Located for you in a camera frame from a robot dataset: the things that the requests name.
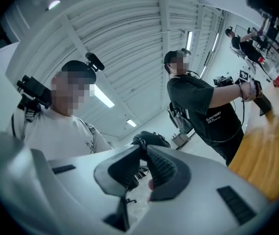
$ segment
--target black t-shirt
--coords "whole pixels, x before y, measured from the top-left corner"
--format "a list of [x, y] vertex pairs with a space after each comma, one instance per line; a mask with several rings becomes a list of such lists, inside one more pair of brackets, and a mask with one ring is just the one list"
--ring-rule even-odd
[[241, 122], [230, 103], [209, 108], [214, 88], [204, 80], [180, 75], [169, 80], [167, 89], [174, 106], [181, 111], [188, 110], [195, 132], [208, 145], [223, 145], [213, 141], [227, 140], [241, 128]]
[[231, 42], [232, 42], [232, 45], [234, 48], [240, 49], [240, 47], [241, 47], [241, 50], [248, 57], [250, 57], [251, 55], [253, 55], [256, 52], [254, 46], [251, 43], [249, 43], [247, 41], [241, 42], [240, 37], [233, 37]]

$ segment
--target ceiling beam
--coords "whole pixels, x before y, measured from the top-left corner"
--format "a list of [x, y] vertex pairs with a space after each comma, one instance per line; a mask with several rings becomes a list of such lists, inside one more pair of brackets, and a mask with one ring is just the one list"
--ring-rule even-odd
[[213, 14], [216, 14], [217, 16], [219, 16], [221, 18], [224, 18], [224, 16], [222, 15], [222, 11], [218, 10], [217, 8], [207, 6], [207, 10], [210, 10]]
[[196, 32], [194, 34], [194, 44], [193, 44], [193, 48], [191, 50], [191, 58], [190, 58], [191, 62], [189, 64], [190, 70], [193, 70], [193, 64], [194, 64], [194, 60], [195, 60], [195, 56], [196, 56], [196, 52], [197, 52], [200, 34], [202, 32], [201, 29], [202, 29], [202, 25], [203, 25], [203, 20], [204, 20], [204, 6], [199, 5], [198, 13], [197, 13]]
[[[38, 18], [23, 38], [23, 41], [19, 43], [19, 46], [10, 60], [6, 76], [13, 84], [17, 83], [22, 74], [26, 74], [29, 71], [29, 57], [34, 55], [34, 46], [40, 42], [41, 35], [47, 28], [52, 27], [62, 14], [81, 9], [89, 1], [90, 0], [63, 0], [56, 8], [49, 12], [45, 12]], [[203, 0], [191, 0], [194, 4], [199, 4], [202, 1]]]
[[[85, 54], [89, 50], [84, 46], [79, 36], [76, 34], [73, 26], [71, 25], [68, 17], [63, 15], [61, 17], [61, 24], [64, 31], [67, 33], [68, 37], [74, 43], [77, 50], [80, 52], [82, 57], [86, 59]], [[119, 94], [116, 92], [112, 84], [108, 81], [106, 76], [102, 72], [97, 72], [97, 86], [103, 91], [106, 92], [106, 96], [112, 100], [115, 104], [115, 107], [121, 107], [122, 110], [127, 113], [126, 118], [132, 119], [136, 124], [141, 125], [141, 123], [137, 120], [135, 114], [132, 110], [127, 106], [127, 104], [121, 99]]]
[[[163, 58], [170, 51], [170, 12], [168, 0], [159, 0], [160, 16], [161, 16], [161, 27], [163, 33]], [[162, 95], [161, 95], [161, 109], [166, 107], [166, 91], [167, 91], [168, 73], [163, 69], [163, 84], [162, 84]]]
[[210, 27], [210, 33], [209, 33], [209, 38], [208, 38], [208, 42], [207, 42], [207, 46], [206, 46], [206, 50], [205, 50], [205, 55], [203, 56], [203, 58], [202, 58], [202, 60], [201, 60], [201, 62], [200, 62], [200, 64], [202, 65], [201, 67], [200, 67], [200, 73], [203, 71], [203, 66], [204, 66], [204, 64], [205, 64], [205, 60], [206, 60], [206, 58], [207, 58], [207, 56], [208, 56], [208, 53], [211, 51], [211, 49], [212, 49], [212, 47], [213, 47], [213, 42], [214, 42], [214, 39], [215, 39], [215, 37], [216, 37], [216, 34], [217, 34], [217, 32], [215, 31], [215, 29], [216, 29], [216, 25], [217, 25], [217, 22], [218, 22], [218, 16], [217, 15], [213, 15], [213, 18], [212, 18], [212, 24], [211, 24], [211, 27]]

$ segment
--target ceiling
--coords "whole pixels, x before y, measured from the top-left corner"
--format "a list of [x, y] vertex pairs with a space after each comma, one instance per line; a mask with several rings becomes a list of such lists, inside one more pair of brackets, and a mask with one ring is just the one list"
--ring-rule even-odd
[[201, 73], [223, 20], [199, 0], [61, 0], [36, 20], [23, 18], [15, 19], [23, 30], [8, 78], [16, 83], [27, 74], [50, 87], [64, 63], [95, 53], [105, 65], [96, 84], [115, 106], [91, 97], [75, 115], [117, 139], [134, 131], [126, 120], [140, 126], [167, 107], [164, 55], [185, 47], [193, 31], [190, 70]]

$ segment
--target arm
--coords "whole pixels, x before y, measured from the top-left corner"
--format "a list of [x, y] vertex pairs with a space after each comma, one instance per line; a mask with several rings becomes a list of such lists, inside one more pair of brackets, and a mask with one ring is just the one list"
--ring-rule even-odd
[[[249, 98], [252, 92], [251, 84], [244, 82], [242, 83], [241, 88], [244, 100]], [[237, 84], [214, 88], [208, 108], [215, 108], [230, 103], [234, 99], [242, 97], [242, 93]]]
[[209, 108], [225, 105], [240, 96], [241, 92], [237, 84], [214, 88]]
[[[244, 99], [249, 98], [251, 93], [250, 83], [242, 83]], [[241, 96], [238, 85], [225, 87], [196, 88], [191, 84], [176, 83], [171, 88], [174, 100], [182, 108], [189, 109], [206, 115], [208, 108], [215, 108], [225, 105]]]
[[248, 35], [244, 36], [244, 37], [241, 37], [240, 38], [240, 42], [245, 42], [247, 40], [249, 40], [251, 37], [255, 36], [256, 33], [255, 32], [251, 32], [249, 33]]

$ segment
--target camera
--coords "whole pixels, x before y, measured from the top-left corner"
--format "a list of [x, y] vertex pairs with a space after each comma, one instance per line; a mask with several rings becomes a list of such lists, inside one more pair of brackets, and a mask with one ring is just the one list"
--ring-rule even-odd
[[224, 86], [228, 86], [228, 85], [232, 85], [234, 84], [234, 81], [232, 79], [231, 76], [228, 77], [224, 77], [224, 76], [217, 76], [213, 79], [213, 83], [217, 86], [217, 87], [224, 87]]
[[[87, 52], [85, 57], [87, 58], [87, 62], [85, 62], [86, 72], [89, 72], [90, 76], [94, 76], [96, 79], [95, 73], [97, 71], [103, 71], [105, 66], [94, 53]], [[29, 78], [25, 75], [22, 81], [17, 82], [17, 86], [18, 92], [23, 90], [23, 92], [28, 95], [22, 94], [22, 100], [18, 105], [20, 109], [24, 110], [24, 108], [27, 107], [34, 112], [39, 112], [41, 110], [40, 104], [46, 109], [51, 105], [51, 91], [34, 77]]]

